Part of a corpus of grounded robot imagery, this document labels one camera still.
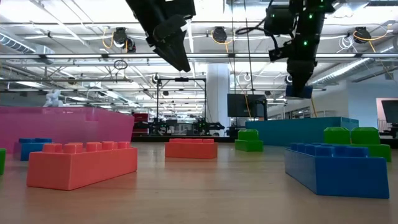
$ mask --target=white column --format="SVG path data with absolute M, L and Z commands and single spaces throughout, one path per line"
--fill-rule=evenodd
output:
M 208 122 L 220 122 L 229 127 L 227 94 L 229 93 L 229 68 L 227 63 L 210 63 L 207 65 L 207 108 Z M 220 137 L 224 131 L 217 131 Z

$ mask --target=wooden floor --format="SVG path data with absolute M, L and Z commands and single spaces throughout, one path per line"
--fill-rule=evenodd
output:
M 389 164 L 389 200 L 317 196 L 284 172 L 283 149 L 219 158 L 164 159 L 163 143 L 134 143 L 136 173 L 71 192 L 28 188 L 27 163 L 6 162 L 0 223 L 398 223 L 398 153 Z

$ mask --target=pink wall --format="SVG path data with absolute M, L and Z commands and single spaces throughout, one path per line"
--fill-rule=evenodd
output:
M 134 117 L 96 108 L 26 108 L 0 106 L 0 148 L 7 153 L 19 138 L 53 142 L 130 141 Z
M 398 100 L 398 98 L 376 98 L 377 118 L 380 121 L 385 121 L 386 115 L 384 114 L 384 108 L 381 103 L 382 100 Z

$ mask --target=green toy brick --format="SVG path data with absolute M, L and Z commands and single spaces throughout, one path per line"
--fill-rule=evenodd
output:
M 391 147 L 384 144 L 352 144 L 355 147 L 368 147 L 371 157 L 383 157 L 387 162 L 391 162 Z
M 379 130 L 374 127 L 354 128 L 351 140 L 353 144 L 380 144 Z
M 235 140 L 235 149 L 246 152 L 262 152 L 262 141 Z
M 343 127 L 329 127 L 323 131 L 324 142 L 327 144 L 351 144 L 349 130 Z
M 239 130 L 238 139 L 245 141 L 255 141 L 259 139 L 259 132 L 255 129 Z
M 6 150 L 0 149 L 0 175 L 3 175 L 5 165 L 6 165 Z

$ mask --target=white figure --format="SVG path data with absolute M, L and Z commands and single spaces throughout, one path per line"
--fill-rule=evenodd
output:
M 60 94 L 60 90 L 50 90 L 45 96 L 46 101 L 43 107 L 63 107 L 62 101 L 58 99 Z

